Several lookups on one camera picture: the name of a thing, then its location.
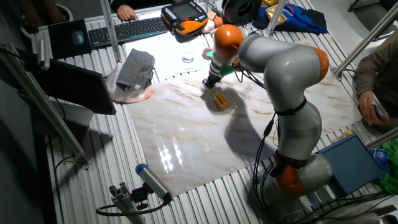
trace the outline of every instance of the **person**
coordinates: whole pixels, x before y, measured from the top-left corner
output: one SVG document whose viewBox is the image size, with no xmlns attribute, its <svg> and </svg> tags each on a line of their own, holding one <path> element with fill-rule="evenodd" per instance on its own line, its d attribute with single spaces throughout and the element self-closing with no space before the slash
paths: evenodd
<svg viewBox="0 0 398 224">
<path fill-rule="evenodd" d="M 118 14 L 120 20 L 130 21 L 137 17 L 135 9 L 161 6 L 172 2 L 173 0 L 114 0 L 111 3 L 111 8 Z"/>
<path fill-rule="evenodd" d="M 398 127 L 398 30 L 373 53 L 363 58 L 356 71 L 359 109 L 363 118 L 382 132 Z M 372 105 L 377 96 L 388 115 L 380 118 Z"/>
</svg>

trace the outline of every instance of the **marble board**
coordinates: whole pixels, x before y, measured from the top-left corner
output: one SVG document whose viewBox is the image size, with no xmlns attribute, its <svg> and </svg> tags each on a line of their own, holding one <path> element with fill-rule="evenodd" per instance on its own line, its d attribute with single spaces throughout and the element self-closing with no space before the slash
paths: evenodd
<svg viewBox="0 0 398 224">
<path fill-rule="evenodd" d="M 248 79 L 238 82 L 234 74 L 215 88 L 229 101 L 220 110 L 214 93 L 196 72 L 152 85 L 154 94 L 128 105 L 148 166 L 180 195 L 253 164 L 264 128 L 274 114 L 266 91 Z M 322 117 L 323 134 L 332 133 L 361 119 L 345 89 L 332 74 L 305 91 Z M 275 126 L 262 158 L 276 150 Z"/>
</svg>

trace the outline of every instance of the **monitor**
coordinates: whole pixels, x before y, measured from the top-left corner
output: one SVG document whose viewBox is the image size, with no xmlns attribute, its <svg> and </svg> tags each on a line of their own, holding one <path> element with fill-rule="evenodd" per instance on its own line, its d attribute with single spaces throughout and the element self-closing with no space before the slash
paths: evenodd
<svg viewBox="0 0 398 224">
<path fill-rule="evenodd" d="M 27 62 L 37 64 L 37 54 L 17 51 Z M 98 72 L 50 59 L 47 71 L 32 71 L 32 74 L 48 96 L 84 106 L 94 113 L 116 114 L 104 78 Z M 22 89 L 1 60 L 0 78 L 14 88 Z"/>
</svg>

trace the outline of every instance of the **folded towel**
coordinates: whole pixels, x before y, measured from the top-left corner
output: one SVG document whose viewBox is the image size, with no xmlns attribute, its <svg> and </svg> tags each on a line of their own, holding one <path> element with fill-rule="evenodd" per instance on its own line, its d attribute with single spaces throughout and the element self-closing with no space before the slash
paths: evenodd
<svg viewBox="0 0 398 224">
<path fill-rule="evenodd" d="M 150 85 L 154 64 L 154 56 L 132 49 L 119 73 L 116 85 L 124 91 L 132 87 L 143 90 Z"/>
</svg>

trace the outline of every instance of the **keyboard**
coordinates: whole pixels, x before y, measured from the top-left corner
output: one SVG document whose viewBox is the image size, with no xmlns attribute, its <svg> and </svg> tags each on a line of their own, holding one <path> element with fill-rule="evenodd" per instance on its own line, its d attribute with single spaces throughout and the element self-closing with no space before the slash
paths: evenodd
<svg viewBox="0 0 398 224">
<path fill-rule="evenodd" d="M 119 44 L 153 37 L 169 31 L 161 17 L 126 22 L 116 25 L 114 28 Z M 108 29 L 106 27 L 90 30 L 88 31 L 88 35 L 90 36 L 91 46 L 94 49 L 104 48 L 111 45 Z"/>
</svg>

